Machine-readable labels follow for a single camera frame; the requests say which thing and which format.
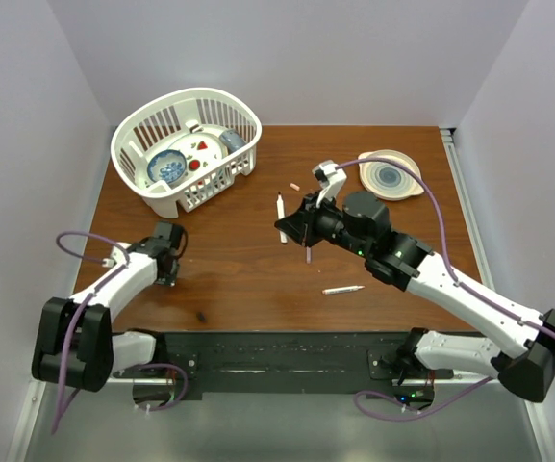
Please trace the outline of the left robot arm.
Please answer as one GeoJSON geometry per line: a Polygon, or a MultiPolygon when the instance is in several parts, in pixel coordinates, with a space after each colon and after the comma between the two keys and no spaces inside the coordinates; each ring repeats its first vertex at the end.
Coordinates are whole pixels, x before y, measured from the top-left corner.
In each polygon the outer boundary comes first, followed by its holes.
{"type": "Polygon", "coordinates": [[[115,372],[136,367],[158,377],[166,371],[163,333],[134,328],[116,334],[113,322],[144,289],[175,285],[188,232],[160,221],[135,243],[108,243],[113,248],[102,261],[109,269],[104,275],[74,295],[44,304],[31,365],[34,379],[97,392],[115,372]]]}

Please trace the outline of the white pink-end marker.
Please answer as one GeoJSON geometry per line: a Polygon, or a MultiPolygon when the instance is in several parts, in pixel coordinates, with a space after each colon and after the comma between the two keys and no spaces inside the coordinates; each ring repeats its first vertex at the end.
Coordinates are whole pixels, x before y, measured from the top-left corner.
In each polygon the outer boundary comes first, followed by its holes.
{"type": "Polygon", "coordinates": [[[321,291],[321,293],[323,295],[340,295],[340,294],[358,292],[364,288],[365,288],[364,285],[351,285],[351,286],[324,289],[321,291]]]}

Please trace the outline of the white black-tip marker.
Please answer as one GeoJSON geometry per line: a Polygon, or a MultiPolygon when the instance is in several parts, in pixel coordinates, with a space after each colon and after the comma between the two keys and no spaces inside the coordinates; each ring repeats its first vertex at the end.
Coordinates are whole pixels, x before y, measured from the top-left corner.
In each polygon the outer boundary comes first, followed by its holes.
{"type": "MultiPolygon", "coordinates": [[[[284,202],[283,196],[280,192],[278,192],[278,194],[277,194],[276,209],[277,209],[277,218],[278,219],[284,218],[285,217],[285,202],[284,202]]],[[[283,231],[280,231],[279,235],[280,235],[281,244],[287,244],[288,243],[287,235],[283,231]]]]}

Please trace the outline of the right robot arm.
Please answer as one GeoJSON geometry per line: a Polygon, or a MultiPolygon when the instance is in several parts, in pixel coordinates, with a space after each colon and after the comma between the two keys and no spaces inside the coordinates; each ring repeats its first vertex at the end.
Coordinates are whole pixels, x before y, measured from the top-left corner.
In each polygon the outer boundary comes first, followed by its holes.
{"type": "Polygon", "coordinates": [[[380,282],[429,300],[478,331],[478,336],[414,328],[383,359],[401,379],[433,370],[496,379],[519,398],[542,402],[555,378],[555,310],[521,306],[460,273],[429,245],[393,229],[388,207],[370,192],[349,194],[342,206],[317,193],[287,214],[276,202],[279,232],[312,247],[322,241],[363,258],[380,282]]]}

